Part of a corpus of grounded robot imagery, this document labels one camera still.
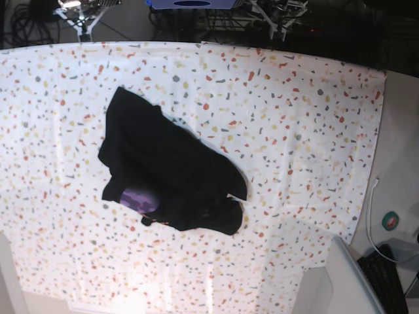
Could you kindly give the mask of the black keyboard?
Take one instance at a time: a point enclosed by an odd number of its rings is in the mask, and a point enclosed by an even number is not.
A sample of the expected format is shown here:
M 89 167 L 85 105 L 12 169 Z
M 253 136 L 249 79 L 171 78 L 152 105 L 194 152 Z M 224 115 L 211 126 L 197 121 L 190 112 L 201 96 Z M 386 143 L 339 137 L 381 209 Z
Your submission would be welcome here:
M 385 313 L 407 314 L 405 295 L 395 263 L 376 251 L 357 260 L 359 267 L 372 286 Z

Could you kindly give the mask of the blue box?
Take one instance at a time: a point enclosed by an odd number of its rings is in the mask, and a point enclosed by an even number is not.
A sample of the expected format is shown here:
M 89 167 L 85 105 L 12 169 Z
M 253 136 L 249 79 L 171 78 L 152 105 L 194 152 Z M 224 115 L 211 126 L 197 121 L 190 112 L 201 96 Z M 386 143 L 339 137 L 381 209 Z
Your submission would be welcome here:
M 232 9 L 243 5 L 243 0 L 149 0 L 146 4 L 163 9 Z

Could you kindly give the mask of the white monitor edge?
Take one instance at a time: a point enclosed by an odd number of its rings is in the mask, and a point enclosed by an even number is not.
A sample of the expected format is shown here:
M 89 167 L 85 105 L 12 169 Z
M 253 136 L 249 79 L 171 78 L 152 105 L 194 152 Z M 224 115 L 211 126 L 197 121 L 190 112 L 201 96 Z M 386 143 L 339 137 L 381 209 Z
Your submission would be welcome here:
M 328 313 L 385 312 L 348 245 L 340 237 L 333 239 L 325 269 L 333 286 Z

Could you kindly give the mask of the terrazzo patterned tablecloth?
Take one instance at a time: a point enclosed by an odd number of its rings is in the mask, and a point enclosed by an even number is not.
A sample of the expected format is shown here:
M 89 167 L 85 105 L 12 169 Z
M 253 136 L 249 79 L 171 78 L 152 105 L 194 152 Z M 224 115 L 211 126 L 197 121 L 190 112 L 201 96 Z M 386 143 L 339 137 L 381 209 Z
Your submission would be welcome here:
M 1 53 L 1 232 L 26 293 L 113 313 L 290 313 L 303 273 L 352 240 L 384 73 L 188 43 Z M 103 201 L 118 87 L 159 105 L 248 179 L 240 231 L 178 232 Z

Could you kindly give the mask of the green tape roll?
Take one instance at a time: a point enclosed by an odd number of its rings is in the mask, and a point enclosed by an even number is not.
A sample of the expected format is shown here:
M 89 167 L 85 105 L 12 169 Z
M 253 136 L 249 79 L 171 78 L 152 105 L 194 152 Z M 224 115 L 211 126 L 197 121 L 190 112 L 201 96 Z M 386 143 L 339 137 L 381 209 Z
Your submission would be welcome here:
M 396 212 L 390 211 L 383 216 L 382 227 L 386 231 L 392 231 L 396 229 L 398 224 L 399 224 L 399 215 Z

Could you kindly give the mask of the black t-shirt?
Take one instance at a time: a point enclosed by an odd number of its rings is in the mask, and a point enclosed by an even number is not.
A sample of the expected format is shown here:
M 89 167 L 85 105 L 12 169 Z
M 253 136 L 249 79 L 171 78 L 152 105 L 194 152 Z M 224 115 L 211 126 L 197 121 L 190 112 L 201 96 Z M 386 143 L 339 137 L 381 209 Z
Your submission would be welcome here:
M 140 214 L 146 226 L 204 228 L 231 236 L 242 224 L 247 183 L 240 170 L 158 105 L 117 88 L 98 154 L 111 178 L 102 198 Z

